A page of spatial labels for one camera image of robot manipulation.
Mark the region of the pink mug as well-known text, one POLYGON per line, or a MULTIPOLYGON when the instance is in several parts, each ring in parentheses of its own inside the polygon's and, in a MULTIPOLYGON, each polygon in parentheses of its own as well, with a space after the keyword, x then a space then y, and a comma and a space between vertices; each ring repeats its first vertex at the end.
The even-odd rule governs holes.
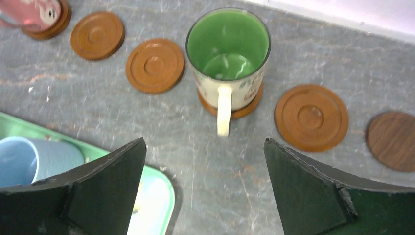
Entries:
POLYGON ((0 19, 0 25, 42 32, 51 28, 61 16, 57 0, 2 0, 0 12, 13 20, 0 19))

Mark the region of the dark wooden coaster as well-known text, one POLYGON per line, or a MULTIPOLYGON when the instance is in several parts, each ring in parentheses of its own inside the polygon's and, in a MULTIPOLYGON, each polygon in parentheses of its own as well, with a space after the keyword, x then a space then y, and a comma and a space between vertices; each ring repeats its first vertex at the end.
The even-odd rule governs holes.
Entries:
POLYGON ((400 111, 375 116, 367 126, 366 143, 384 166, 402 172, 415 170, 415 117, 400 111))

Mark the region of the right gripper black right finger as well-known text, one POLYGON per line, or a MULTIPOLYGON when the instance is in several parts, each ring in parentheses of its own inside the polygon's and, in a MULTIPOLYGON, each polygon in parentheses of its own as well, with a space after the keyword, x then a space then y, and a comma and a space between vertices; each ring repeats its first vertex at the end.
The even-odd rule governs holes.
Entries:
POLYGON ((414 188, 358 177, 272 138, 264 155, 285 234, 414 234, 414 188))

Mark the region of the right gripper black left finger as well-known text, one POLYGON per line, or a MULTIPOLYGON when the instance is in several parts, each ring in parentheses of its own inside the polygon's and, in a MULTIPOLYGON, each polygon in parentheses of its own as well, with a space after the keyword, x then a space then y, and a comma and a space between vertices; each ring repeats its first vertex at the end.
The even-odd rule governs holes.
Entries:
POLYGON ((125 235, 146 157, 137 138, 70 171, 0 190, 3 235, 125 235))

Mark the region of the green interior floral mug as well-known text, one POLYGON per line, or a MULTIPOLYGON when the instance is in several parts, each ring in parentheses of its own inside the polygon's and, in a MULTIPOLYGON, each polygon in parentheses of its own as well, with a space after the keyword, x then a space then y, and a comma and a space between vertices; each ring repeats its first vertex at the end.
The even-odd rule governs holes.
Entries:
POLYGON ((185 50, 197 90, 217 109, 217 134, 229 135, 231 111, 256 96, 271 52, 263 21, 240 8, 220 8, 201 16, 187 34, 185 50))

